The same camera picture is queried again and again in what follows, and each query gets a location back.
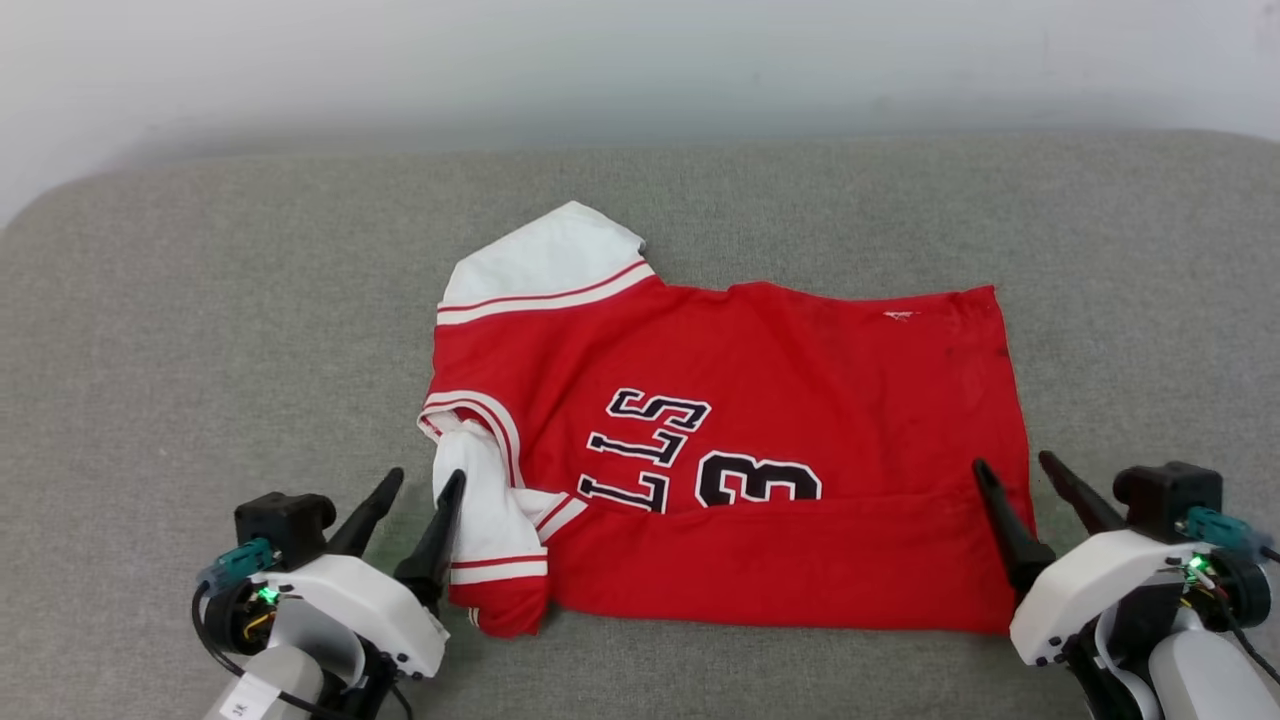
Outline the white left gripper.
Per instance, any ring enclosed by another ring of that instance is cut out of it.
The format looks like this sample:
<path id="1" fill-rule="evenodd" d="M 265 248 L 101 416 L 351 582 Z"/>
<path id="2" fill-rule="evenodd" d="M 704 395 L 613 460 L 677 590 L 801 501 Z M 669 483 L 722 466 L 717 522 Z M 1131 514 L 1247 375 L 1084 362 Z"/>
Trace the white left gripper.
<path id="1" fill-rule="evenodd" d="M 234 693 L 396 693 L 434 678 L 451 638 L 435 612 L 467 486 L 453 470 L 393 577 L 361 557 L 404 483 L 392 468 L 326 543 L 287 570 L 280 553 L 225 553 L 200 575 L 200 642 Z"/>

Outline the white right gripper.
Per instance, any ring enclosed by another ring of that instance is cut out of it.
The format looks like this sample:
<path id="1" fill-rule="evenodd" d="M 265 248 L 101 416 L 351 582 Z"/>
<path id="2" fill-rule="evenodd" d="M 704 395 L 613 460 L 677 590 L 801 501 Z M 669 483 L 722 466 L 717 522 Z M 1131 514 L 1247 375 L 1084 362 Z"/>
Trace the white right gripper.
<path id="1" fill-rule="evenodd" d="M 1166 544 L 1129 530 L 1125 518 L 1053 452 L 1037 455 L 1055 493 L 1075 512 L 1091 537 L 1057 559 L 1018 516 L 1004 484 L 978 457 L 972 471 L 1005 577 L 1019 603 L 1009 637 L 1027 666 L 1043 667 L 1066 652 L 1071 635 L 1085 637 L 1085 625 L 1111 612 L 1112 629 L 1137 621 L 1138 601 L 1121 610 L 1132 594 L 1157 624 L 1175 628 L 1184 596 L 1210 566 L 1210 553 L 1224 547 L 1199 539 Z"/>

